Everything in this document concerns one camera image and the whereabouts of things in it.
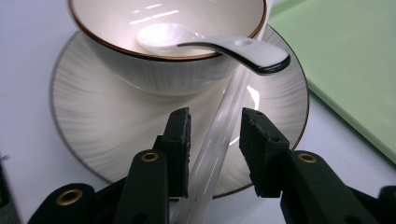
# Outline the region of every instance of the white table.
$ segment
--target white table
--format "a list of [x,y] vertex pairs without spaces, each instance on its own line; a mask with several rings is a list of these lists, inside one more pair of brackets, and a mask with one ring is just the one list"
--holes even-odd
[[[22,223],[42,201],[68,183],[96,190],[106,182],[67,149],[50,110],[53,66],[78,29],[66,1],[1,1],[0,153]],[[356,134],[315,96],[297,149],[323,157],[352,188],[376,196],[396,185],[396,166]],[[253,188],[216,199],[207,223],[284,223],[279,200],[257,198]]]

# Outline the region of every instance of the white teacup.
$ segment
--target white teacup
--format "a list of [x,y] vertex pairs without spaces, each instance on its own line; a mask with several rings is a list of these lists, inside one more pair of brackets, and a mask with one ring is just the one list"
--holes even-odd
[[210,50],[180,57],[153,55],[136,40],[144,27],[179,23],[202,35],[255,36],[265,22],[265,0],[70,0],[78,26],[107,49],[104,63],[142,91],[165,95],[205,90],[231,75],[234,59]]

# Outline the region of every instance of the white spoon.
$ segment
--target white spoon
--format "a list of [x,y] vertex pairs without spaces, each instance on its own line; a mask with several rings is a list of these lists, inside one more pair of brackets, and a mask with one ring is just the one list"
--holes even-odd
[[137,34],[137,42],[161,56],[186,55],[191,50],[187,46],[214,49],[235,58],[259,75],[281,71],[290,64],[289,54],[272,44],[243,36],[202,36],[176,23],[147,26]]

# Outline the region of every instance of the green mat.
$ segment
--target green mat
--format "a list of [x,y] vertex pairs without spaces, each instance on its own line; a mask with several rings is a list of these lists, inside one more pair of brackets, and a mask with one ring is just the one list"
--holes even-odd
[[269,20],[300,59],[310,90],[393,162],[395,9],[395,0],[287,0]]

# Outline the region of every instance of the white saucer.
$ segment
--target white saucer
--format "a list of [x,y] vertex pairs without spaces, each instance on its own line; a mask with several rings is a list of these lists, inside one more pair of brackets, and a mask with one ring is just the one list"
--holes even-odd
[[[308,117],[305,75],[289,46],[272,28],[266,29],[264,40],[286,49],[291,63],[271,77],[251,76],[243,106],[265,113],[295,148]],[[103,179],[117,181],[127,175],[133,156],[152,148],[156,136],[163,134],[169,114],[187,106],[192,119],[191,168],[229,79],[194,95],[153,95],[121,80],[95,55],[94,48],[104,46],[77,32],[54,69],[52,109],[70,150]],[[239,129],[237,121],[215,196],[233,193],[251,183],[238,147]]]

